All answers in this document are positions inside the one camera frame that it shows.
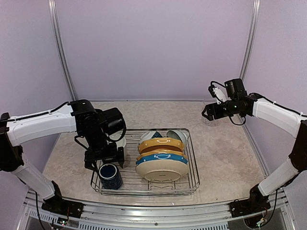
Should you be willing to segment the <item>dark blue mug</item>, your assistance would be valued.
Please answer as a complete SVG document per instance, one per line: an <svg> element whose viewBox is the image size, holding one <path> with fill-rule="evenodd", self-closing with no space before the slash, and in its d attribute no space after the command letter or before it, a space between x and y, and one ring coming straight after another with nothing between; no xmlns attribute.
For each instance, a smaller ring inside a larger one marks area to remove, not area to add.
<svg viewBox="0 0 307 230"><path fill-rule="evenodd" d="M103 164L98 170L102 188L118 190L122 186L122 177L118 167L112 163Z"/></svg>

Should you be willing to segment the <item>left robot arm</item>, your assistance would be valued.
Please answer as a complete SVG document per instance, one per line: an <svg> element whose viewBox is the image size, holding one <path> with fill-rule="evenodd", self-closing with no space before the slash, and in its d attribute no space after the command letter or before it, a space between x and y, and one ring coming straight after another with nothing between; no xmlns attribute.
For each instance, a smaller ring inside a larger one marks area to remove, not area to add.
<svg viewBox="0 0 307 230"><path fill-rule="evenodd" d="M117 108L100 110L88 100L65 102L60 106L23 116L3 113L0 118L0 169L18 177L44 200L44 203L62 213L67 202L62 198L58 185L47 179L34 167L23 153L22 144L34 139L61 133L77 134L84 138L84 166L97 171L96 161L118 162L123 165L125 153L117 146L126 134L126 124Z"/></svg>

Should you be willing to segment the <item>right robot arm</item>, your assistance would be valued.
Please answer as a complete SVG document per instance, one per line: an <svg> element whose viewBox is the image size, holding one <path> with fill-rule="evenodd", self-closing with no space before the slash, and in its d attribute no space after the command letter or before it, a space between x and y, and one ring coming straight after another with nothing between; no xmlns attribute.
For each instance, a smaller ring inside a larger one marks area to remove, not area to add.
<svg viewBox="0 0 307 230"><path fill-rule="evenodd" d="M248 212L255 213L273 191L287 185L306 171L307 116L269 100L260 93L248 93L241 79L232 79L224 83L213 80L208 91L212 98L216 99L202 111L202 117L208 121L225 117L232 120L235 115L245 120L249 116L276 127L294 140L286 160L250 190L245 208Z"/></svg>

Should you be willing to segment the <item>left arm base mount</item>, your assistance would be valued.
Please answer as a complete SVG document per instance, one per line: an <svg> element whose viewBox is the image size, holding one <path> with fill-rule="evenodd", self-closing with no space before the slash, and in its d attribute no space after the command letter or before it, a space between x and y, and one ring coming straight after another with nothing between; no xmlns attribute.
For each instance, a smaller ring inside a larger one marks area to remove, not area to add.
<svg viewBox="0 0 307 230"><path fill-rule="evenodd" d="M80 219L84 204L81 202L64 199L59 186L54 181L51 182L53 184L53 188L55 189L54 195L49 199L44 199L42 209L67 216L68 218L73 217Z"/></svg>

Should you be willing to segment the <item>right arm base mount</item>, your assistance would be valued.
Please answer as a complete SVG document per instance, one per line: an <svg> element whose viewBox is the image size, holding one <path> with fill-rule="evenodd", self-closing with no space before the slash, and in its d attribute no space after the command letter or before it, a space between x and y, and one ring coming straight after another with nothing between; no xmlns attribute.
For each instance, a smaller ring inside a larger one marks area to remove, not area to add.
<svg viewBox="0 0 307 230"><path fill-rule="evenodd" d="M271 208L268 196L263 196L258 187L251 188L249 198L234 200L229 203L230 212L233 218L254 214Z"/></svg>

